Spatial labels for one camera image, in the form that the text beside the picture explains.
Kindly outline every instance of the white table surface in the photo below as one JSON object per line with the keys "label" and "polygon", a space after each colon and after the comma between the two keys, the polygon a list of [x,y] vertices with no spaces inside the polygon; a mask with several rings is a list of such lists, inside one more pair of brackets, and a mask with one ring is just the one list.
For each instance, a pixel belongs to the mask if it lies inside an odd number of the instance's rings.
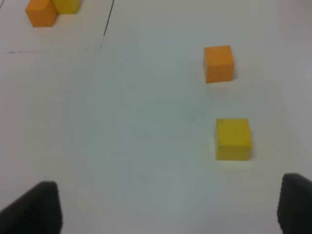
{"label": "white table surface", "polygon": [[[312,178],[312,2],[85,0],[31,27],[0,9],[0,208],[59,185],[63,234],[280,234],[281,178]],[[205,83],[205,46],[235,80]],[[217,118],[253,157],[215,160]]]}

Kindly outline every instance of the yellow cube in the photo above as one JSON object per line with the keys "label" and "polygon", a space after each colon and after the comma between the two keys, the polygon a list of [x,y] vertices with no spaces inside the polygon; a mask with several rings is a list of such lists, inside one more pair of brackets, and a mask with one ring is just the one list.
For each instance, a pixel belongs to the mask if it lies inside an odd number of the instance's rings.
{"label": "yellow cube", "polygon": [[248,119],[217,119],[215,153],[217,160],[249,159],[252,136]]}

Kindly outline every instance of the cube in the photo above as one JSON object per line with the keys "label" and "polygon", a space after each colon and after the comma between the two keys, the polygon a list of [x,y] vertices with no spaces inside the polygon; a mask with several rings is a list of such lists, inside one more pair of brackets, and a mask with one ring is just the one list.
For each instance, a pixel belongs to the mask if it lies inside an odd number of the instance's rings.
{"label": "cube", "polygon": [[58,15],[52,0],[30,0],[25,11],[33,27],[51,27]]}
{"label": "cube", "polygon": [[204,72],[206,83],[231,81],[234,73],[231,47],[229,45],[206,47]]}
{"label": "cube", "polygon": [[217,119],[215,153],[217,160],[249,160],[252,136],[248,119]]}
{"label": "cube", "polygon": [[76,14],[80,8],[80,0],[52,0],[59,14]]}

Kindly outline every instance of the orange cube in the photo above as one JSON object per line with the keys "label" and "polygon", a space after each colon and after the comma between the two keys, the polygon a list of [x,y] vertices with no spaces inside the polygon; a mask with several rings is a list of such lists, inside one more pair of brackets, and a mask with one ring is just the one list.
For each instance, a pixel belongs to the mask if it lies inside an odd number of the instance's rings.
{"label": "orange cube", "polygon": [[33,27],[51,27],[58,16],[52,0],[30,0],[25,11]]}
{"label": "orange cube", "polygon": [[229,45],[206,47],[204,52],[206,83],[233,79],[234,58]]}

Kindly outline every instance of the yellow block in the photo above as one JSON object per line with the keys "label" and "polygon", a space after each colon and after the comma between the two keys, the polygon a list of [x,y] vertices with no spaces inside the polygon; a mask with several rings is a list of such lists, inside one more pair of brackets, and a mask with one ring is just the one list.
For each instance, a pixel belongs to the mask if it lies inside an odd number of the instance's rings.
{"label": "yellow block", "polygon": [[58,16],[51,0],[30,0],[25,11],[33,27],[51,27]]}
{"label": "yellow block", "polygon": [[248,119],[217,119],[217,160],[249,160],[251,150],[252,136]]}
{"label": "yellow block", "polygon": [[76,14],[80,8],[80,0],[53,0],[53,3],[60,14]]}
{"label": "yellow block", "polygon": [[206,47],[204,72],[206,83],[231,81],[234,72],[231,47],[229,45]]}

